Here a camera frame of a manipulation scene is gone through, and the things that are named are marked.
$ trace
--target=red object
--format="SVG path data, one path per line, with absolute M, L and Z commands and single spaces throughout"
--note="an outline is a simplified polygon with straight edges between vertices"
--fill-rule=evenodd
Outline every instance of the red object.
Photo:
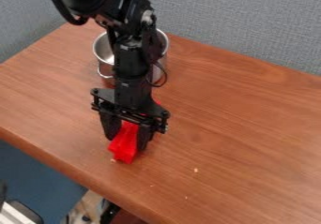
M 136 132 L 137 125 L 124 121 L 108 147 L 108 150 L 113 152 L 113 159 L 127 164 L 132 163 L 136 154 Z

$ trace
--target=gray wall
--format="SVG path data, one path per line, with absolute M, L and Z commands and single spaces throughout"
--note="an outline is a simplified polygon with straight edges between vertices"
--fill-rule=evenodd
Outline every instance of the gray wall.
M 0 0 L 0 63 L 61 23 L 50 0 Z
M 160 27 L 321 74 L 321 0 L 151 0 Z
M 321 0 L 151 0 L 159 27 L 321 74 Z M 62 20 L 50 0 L 0 0 L 0 62 Z

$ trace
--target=stainless steel cup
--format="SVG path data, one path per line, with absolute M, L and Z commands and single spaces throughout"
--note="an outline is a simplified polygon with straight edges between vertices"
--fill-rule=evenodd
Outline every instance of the stainless steel cup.
M 167 64 L 167 50 L 169 47 L 169 40 L 167 35 L 156 29 L 156 34 L 163 43 L 163 57 L 157 60 L 163 69 L 165 69 Z M 112 66 L 113 66 L 113 54 L 110 51 L 110 45 L 108 42 L 108 36 L 104 32 L 94 40 L 92 45 L 92 51 L 97 59 L 97 74 L 98 76 L 108 80 L 108 83 L 113 84 L 112 77 Z M 157 82 L 163 76 L 163 71 L 157 66 L 152 66 L 152 82 Z

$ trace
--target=wooden tabletop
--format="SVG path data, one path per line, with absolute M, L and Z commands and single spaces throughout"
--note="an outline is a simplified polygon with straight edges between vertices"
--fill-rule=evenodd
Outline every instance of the wooden tabletop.
M 148 223 L 321 223 L 321 78 L 169 35 L 169 132 L 113 163 L 101 32 L 65 24 L 0 66 L 0 138 Z

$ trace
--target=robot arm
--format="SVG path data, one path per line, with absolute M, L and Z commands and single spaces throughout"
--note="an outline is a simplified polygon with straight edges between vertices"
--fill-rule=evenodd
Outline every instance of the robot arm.
M 169 112 L 151 98 L 152 65 L 161 57 L 149 0 L 52 0 L 62 17 L 81 25 L 89 18 L 106 29 L 112 48 L 115 88 L 92 89 L 92 109 L 100 114 L 105 136 L 116 136 L 121 120 L 139 126 L 137 150 L 153 132 L 165 133 Z

